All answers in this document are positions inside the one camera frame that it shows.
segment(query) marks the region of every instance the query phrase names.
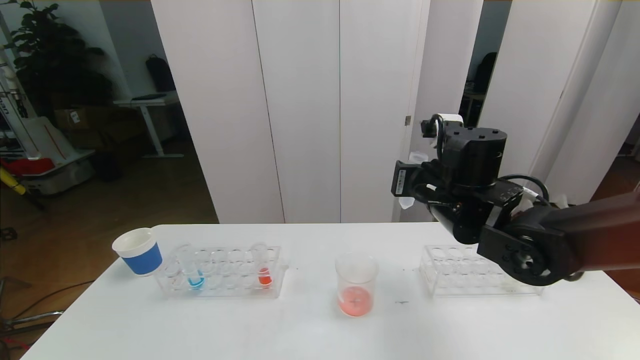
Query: blue and white cup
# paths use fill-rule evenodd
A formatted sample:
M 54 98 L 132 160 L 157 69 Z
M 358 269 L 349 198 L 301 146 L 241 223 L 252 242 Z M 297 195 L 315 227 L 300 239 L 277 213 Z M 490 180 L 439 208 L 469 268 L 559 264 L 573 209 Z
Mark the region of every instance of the blue and white cup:
M 160 249 L 148 227 L 120 235 L 111 248 L 138 276 L 150 275 L 162 263 Z

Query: potted plant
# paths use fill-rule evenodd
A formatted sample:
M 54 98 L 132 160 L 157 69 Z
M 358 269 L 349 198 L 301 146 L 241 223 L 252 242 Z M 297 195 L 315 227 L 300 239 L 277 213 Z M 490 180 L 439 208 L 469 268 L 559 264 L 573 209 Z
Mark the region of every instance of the potted plant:
M 39 9 L 29 0 L 9 0 L 28 13 L 19 29 L 11 32 L 20 57 L 16 74 L 39 115 L 53 119 L 52 97 L 64 96 L 68 104 L 103 105 L 113 99 L 111 81 L 92 68 L 98 47 L 88 47 L 77 30 L 58 20 L 58 4 Z

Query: red liquid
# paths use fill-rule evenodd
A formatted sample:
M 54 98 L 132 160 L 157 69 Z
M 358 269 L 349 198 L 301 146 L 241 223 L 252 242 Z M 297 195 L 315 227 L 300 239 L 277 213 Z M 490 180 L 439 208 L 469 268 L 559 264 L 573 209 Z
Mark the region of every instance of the red liquid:
M 362 316 L 373 307 L 371 294 L 359 286 L 344 289 L 341 297 L 338 297 L 338 306 L 347 315 Z
M 269 268 L 261 268 L 258 272 L 258 281 L 262 287 L 267 288 L 271 285 L 271 276 L 269 274 Z

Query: white table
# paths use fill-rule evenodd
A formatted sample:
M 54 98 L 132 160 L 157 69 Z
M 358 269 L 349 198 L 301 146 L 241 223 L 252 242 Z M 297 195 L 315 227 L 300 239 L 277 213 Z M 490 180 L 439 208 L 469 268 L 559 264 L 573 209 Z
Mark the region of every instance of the white table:
M 116 100 L 113 102 L 114 105 L 125 107 L 125 108 L 140 108 L 142 112 L 142 117 L 145 118 L 145 123 L 147 124 L 147 129 L 149 131 L 149 136 L 151 136 L 151 140 L 154 143 L 154 147 L 156 148 L 156 155 L 146 155 L 145 158 L 182 158 L 184 154 L 165 154 L 164 149 L 162 148 L 162 143 L 158 138 L 158 134 L 156 132 L 156 127 L 151 119 L 151 115 L 149 114 L 149 106 L 166 106 L 180 102 L 178 98 L 178 93 L 174 91 L 163 92 L 160 94 L 165 94 L 162 97 L 158 97 L 157 99 L 149 99 L 149 100 Z
M 640 359 L 640 306 L 603 272 L 543 295 L 430 299 L 416 270 L 425 244 L 452 243 L 438 223 L 159 225 L 163 253 L 195 245 L 284 247 L 280 297 L 165 299 L 119 259 L 23 360 Z M 335 301 L 335 257 L 364 250 L 380 275 L 371 313 Z

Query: metal stand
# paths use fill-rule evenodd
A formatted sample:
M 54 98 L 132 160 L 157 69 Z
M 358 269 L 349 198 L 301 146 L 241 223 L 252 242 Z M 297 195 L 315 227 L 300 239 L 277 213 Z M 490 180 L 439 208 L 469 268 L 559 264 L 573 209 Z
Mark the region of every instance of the metal stand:
M 157 152 L 157 154 L 153 154 L 153 155 L 144 155 L 143 158 L 183 158 L 184 154 L 165 154 L 164 153 L 164 149 L 162 148 L 162 144 L 160 143 L 160 139 L 158 138 L 158 134 L 156 133 L 156 127 L 154 126 L 154 123 L 151 120 L 149 109 L 145 105 L 141 105 L 140 111 L 142 112 L 142 117 L 145 118 L 145 123 L 147 123 L 147 129 L 149 131 L 149 135 L 151 136 L 151 140 L 153 141 L 154 147 L 156 148 L 156 152 Z
M 14 277 L 3 277 L 2 279 L 0 279 L 0 305 L 1 305 L 1 300 L 2 300 L 2 294 L 4 291 L 4 284 L 6 283 L 12 283 L 18 286 L 21 286 L 23 288 L 30 288 L 31 284 L 28 282 L 24 282 L 22 280 L 18 280 Z M 34 315 L 34 316 L 27 316 L 25 318 L 19 318 L 19 319 L 12 319 L 12 318 L 3 318 L 0 315 L 0 338 L 3 338 L 5 336 L 12 336 L 12 335 L 17 335 L 17 334 L 22 334 L 25 332 L 29 332 L 29 331 L 35 331 L 35 330 L 39 330 L 39 329 L 46 329 L 49 326 L 51 326 L 51 324 L 53 324 L 53 322 L 45 322 L 45 323 L 37 323 L 34 325 L 29 325 L 29 326 L 23 326 L 23 327 L 19 327 L 19 328 L 15 328 L 16 325 L 20 325 L 20 324 L 24 324 L 24 323 L 28 323 L 28 322 L 34 322 L 43 318 L 47 318 L 49 316 L 54 316 L 54 315 L 62 315 L 64 313 L 64 310 L 59 310 L 59 311 L 49 311 L 47 313 L 42 313 L 42 314 L 38 314 L 38 315 Z

